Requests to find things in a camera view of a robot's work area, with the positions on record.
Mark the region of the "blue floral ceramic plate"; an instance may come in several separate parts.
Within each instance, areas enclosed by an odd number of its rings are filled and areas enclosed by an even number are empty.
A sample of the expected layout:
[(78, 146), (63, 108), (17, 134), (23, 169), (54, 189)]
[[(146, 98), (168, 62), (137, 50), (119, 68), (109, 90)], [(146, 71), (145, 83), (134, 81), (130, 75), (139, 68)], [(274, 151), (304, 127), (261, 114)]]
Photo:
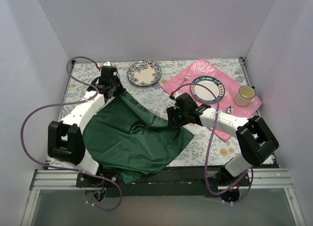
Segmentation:
[(157, 62), (142, 60), (134, 62), (127, 70), (129, 81), (139, 87), (149, 87), (159, 81), (162, 69)]

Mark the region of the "silver fork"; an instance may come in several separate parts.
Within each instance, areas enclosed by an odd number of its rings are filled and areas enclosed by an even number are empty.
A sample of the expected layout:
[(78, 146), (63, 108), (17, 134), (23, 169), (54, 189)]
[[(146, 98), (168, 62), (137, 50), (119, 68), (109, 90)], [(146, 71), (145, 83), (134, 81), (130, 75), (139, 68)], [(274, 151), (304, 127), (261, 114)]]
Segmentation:
[(189, 78), (190, 78), (190, 74), (187, 74), (187, 75), (184, 77), (183, 81), (179, 84), (179, 86), (178, 86), (178, 88), (176, 89), (176, 91), (178, 91), (179, 88), (180, 88), (185, 82), (187, 82), (187, 81), (189, 80)]

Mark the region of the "dark green cloth napkin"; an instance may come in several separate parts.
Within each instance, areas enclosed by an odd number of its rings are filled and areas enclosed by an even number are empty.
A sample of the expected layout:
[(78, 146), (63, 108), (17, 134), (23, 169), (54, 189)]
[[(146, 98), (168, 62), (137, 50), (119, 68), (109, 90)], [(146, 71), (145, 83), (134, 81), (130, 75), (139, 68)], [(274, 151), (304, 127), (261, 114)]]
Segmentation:
[(92, 158), (116, 170), (126, 185), (165, 168), (193, 137), (186, 128), (169, 128), (128, 92), (97, 112), (83, 131)]

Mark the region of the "pink rose placemat cloth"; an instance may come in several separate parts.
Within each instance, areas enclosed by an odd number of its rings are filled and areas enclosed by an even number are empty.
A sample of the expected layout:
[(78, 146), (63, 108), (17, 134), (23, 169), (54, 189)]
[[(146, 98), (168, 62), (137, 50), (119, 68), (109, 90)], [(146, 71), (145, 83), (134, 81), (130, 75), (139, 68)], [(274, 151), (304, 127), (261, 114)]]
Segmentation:
[(199, 59), (195, 61), (190, 66), (176, 74), (176, 76), (172, 79), (164, 82), (162, 84), (162, 88), (170, 94), (183, 82), (183, 79), (188, 74), (190, 77), (186, 81), (187, 83), (193, 82), (193, 80), (200, 76), (210, 76), (221, 81), (224, 86), (224, 96), (220, 100), (220, 111), (225, 111), (228, 106), (232, 106), (232, 114), (234, 116), (251, 117), (262, 104), (262, 101), (255, 96), (249, 105), (245, 107), (238, 106), (234, 101), (234, 97), (242, 85), (229, 77), (227, 74), (220, 71), (214, 64), (206, 59)]

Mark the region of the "green rimmed white plate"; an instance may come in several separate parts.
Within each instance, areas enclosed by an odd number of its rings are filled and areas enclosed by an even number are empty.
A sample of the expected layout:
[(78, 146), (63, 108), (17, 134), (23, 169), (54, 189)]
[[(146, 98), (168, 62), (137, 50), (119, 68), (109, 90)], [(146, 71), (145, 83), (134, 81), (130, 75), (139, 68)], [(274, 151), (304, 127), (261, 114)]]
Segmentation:
[(200, 102), (212, 104), (225, 95), (225, 87), (220, 80), (211, 76), (200, 76), (192, 81), (191, 94)]

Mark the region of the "aluminium frame rail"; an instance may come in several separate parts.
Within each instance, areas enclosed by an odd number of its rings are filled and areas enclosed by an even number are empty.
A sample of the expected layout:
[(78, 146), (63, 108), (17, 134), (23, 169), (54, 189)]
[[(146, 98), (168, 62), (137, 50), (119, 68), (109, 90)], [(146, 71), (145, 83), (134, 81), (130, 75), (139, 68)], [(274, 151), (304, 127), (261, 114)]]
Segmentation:
[[(254, 169), (254, 179), (251, 188), (257, 189), (284, 189), (288, 203), (297, 226), (304, 226), (305, 220), (298, 204), (294, 186), (288, 169), (286, 168), (261, 168)], [(77, 187), (78, 181), (83, 178), (78, 174), (66, 170), (35, 170), (29, 190), (26, 210), (22, 219), (22, 226), (31, 225), (36, 204), (41, 190), (98, 190), (99, 187)]]

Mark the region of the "cream enamel mug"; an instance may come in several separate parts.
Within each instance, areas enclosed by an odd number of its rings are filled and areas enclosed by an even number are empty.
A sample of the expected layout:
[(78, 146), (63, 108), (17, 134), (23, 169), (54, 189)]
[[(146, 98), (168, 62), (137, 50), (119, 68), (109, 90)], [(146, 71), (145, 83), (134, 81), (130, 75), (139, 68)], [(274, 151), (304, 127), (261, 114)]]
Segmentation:
[(255, 87), (241, 86), (236, 95), (234, 96), (234, 102), (241, 107), (248, 106), (253, 98), (256, 96)]

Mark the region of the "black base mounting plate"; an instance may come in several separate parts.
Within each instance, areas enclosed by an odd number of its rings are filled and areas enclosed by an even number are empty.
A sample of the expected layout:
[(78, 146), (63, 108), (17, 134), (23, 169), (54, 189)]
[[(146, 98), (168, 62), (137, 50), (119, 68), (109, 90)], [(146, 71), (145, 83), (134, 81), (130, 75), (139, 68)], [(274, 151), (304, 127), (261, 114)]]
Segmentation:
[[(102, 169), (98, 173), (111, 181), (117, 183), (122, 190), (123, 197), (133, 196), (205, 196), (211, 195), (204, 181), (203, 167), (168, 167), (157, 174), (148, 174), (139, 177), (130, 185), (126, 185), (121, 175), (110, 168)], [(106, 188), (108, 198), (119, 197), (116, 186), (112, 183), (79, 173), (76, 187), (86, 190)]]

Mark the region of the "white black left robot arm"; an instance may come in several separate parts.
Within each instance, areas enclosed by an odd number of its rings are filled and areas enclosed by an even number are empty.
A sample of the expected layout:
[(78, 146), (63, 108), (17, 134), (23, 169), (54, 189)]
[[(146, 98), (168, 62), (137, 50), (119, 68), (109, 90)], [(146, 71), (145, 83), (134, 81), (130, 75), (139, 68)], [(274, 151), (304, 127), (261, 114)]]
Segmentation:
[(88, 173), (87, 181), (94, 187), (103, 183), (104, 175), (98, 171), (99, 163), (85, 148), (83, 131), (109, 99), (125, 91), (116, 67), (102, 66), (100, 72), (100, 76), (88, 87), (83, 103), (60, 121), (49, 124), (47, 142), (49, 157), (67, 163), (70, 168)]

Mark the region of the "silver spoon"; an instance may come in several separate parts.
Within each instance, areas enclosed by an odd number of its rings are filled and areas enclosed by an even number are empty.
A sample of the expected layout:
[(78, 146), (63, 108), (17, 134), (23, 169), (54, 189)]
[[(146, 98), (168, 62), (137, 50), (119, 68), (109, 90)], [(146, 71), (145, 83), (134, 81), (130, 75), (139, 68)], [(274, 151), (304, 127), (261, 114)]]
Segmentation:
[(232, 106), (228, 106), (228, 107), (226, 108), (225, 112), (226, 112), (227, 114), (231, 114), (231, 113), (233, 112), (233, 107), (232, 107)]

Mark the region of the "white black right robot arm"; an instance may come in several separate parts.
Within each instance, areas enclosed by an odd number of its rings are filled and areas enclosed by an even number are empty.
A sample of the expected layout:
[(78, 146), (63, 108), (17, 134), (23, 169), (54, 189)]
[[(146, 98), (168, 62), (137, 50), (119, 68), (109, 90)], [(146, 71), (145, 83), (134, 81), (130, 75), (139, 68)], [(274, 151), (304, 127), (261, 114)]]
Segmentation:
[(238, 140), (240, 153), (209, 177), (209, 183), (234, 185), (244, 171), (261, 166), (279, 148), (278, 140), (260, 116), (245, 118), (220, 113), (209, 105), (198, 106), (187, 93), (171, 94), (170, 98), (175, 101), (175, 105), (166, 110), (170, 128), (192, 123), (216, 128)]

